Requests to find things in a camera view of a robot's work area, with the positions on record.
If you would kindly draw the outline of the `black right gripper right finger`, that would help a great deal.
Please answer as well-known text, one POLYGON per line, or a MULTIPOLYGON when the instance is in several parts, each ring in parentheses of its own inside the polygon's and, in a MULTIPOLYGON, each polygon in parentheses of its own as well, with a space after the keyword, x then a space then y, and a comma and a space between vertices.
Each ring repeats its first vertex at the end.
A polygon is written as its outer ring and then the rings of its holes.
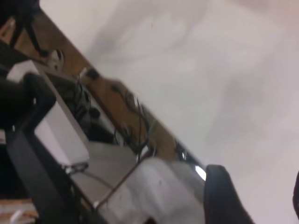
POLYGON ((292 203, 294 210, 299 211, 299 172, 297 173, 296 182, 293 189, 292 203))

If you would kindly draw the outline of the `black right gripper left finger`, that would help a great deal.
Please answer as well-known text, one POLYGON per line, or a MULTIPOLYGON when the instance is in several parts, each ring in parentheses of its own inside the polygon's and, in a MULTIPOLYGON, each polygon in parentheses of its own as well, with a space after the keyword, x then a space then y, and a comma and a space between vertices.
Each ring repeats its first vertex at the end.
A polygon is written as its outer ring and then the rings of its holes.
POLYGON ((224 166, 207 165, 204 186, 206 224, 252 224, 224 166))

